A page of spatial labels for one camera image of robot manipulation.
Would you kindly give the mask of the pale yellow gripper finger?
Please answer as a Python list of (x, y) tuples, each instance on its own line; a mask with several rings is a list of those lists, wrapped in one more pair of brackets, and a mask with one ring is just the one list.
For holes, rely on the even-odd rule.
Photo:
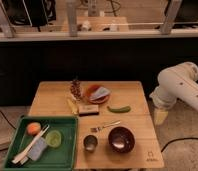
[(161, 125), (165, 121), (167, 116), (168, 116), (167, 110), (155, 108), (154, 109), (154, 124)]

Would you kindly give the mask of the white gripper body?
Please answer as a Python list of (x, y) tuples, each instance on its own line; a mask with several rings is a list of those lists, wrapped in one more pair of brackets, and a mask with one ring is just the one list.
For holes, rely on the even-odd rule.
[(171, 109), (177, 101), (174, 95), (167, 92), (161, 86), (157, 86), (149, 97), (152, 99), (156, 108), (163, 110)]

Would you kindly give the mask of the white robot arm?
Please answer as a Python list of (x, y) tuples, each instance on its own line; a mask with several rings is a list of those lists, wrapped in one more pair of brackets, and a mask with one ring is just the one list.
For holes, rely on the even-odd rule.
[(181, 99), (198, 111), (198, 66), (184, 62), (163, 69), (157, 76), (158, 86), (149, 95), (155, 106), (154, 124), (161, 125), (169, 110)]

